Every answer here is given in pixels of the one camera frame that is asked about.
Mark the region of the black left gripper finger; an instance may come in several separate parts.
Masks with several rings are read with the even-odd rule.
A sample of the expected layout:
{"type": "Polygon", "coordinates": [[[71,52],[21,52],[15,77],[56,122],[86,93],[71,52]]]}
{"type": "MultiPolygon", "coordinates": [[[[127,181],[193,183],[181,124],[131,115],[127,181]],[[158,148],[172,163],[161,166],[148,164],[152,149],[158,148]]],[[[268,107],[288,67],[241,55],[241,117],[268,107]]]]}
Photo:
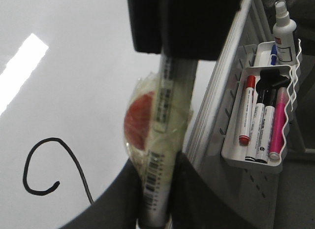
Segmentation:
{"type": "MultiPolygon", "coordinates": [[[[64,229],[133,229],[139,217],[141,181],[127,161],[110,187],[64,229]]],[[[247,229],[249,223],[205,184],[188,158],[179,153],[168,212],[175,229],[247,229]]]]}
{"type": "Polygon", "coordinates": [[[135,51],[215,61],[241,0],[127,0],[135,51]]]}

